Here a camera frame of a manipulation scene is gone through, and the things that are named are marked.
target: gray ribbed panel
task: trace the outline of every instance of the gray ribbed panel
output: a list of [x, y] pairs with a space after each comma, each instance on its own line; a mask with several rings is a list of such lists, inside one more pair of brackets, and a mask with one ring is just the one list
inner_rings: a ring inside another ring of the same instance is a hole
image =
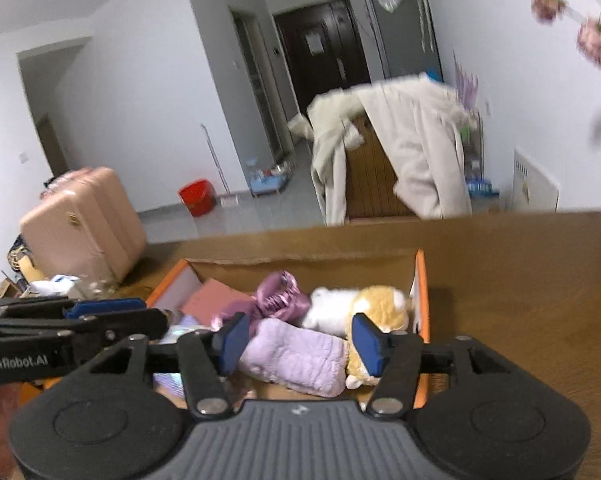
[[398, 422], [355, 402], [245, 402], [231, 420], [196, 426], [151, 480], [451, 480]]

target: open box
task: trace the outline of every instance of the open box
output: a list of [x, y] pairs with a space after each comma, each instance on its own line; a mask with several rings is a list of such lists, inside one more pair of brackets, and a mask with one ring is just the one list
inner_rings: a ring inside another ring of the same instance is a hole
[[[147, 304], [178, 313], [202, 283], [211, 278], [235, 290], [252, 294], [270, 273], [278, 270], [292, 273], [298, 280], [300, 290], [306, 294], [319, 286], [365, 288], [389, 285], [404, 292], [410, 291], [415, 310], [413, 330], [429, 343], [429, 299], [423, 251], [288, 256], [275, 260], [181, 260], [151, 294]], [[427, 375], [421, 375], [415, 398], [417, 408], [426, 402], [428, 387]], [[256, 390], [259, 399], [319, 399], [276, 384], [258, 383]], [[370, 387], [362, 387], [358, 390], [346, 390], [343, 396], [366, 402], [372, 391]]]

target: white logo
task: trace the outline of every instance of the white logo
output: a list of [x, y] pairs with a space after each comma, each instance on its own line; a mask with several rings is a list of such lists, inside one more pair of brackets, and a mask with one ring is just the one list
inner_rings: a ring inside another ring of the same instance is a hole
[[302, 416], [303, 413], [308, 412], [309, 408], [306, 406], [303, 406], [302, 404], [298, 405], [298, 408], [296, 408], [295, 410], [292, 410], [292, 413], [294, 415], [298, 415], [298, 416]]
[[0, 359], [0, 370], [17, 370], [18, 368], [34, 368], [37, 366], [48, 366], [46, 355], [31, 355], [20, 357], [3, 357]]

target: dried flower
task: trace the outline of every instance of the dried flower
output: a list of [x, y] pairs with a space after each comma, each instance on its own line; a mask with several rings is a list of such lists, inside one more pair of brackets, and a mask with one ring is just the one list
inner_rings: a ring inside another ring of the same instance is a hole
[[578, 48], [589, 60], [601, 68], [601, 22], [590, 18], [578, 33]]
[[553, 23], [567, 8], [565, 0], [534, 0], [531, 11], [540, 23]]

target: door handle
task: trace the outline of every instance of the door handle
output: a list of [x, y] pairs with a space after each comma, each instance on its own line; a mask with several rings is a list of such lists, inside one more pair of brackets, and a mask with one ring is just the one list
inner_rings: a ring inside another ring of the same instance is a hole
[[341, 79], [343, 81], [347, 81], [347, 73], [344, 70], [344, 63], [343, 60], [340, 59], [339, 57], [336, 58], [336, 62], [338, 63], [338, 70], [341, 73]]

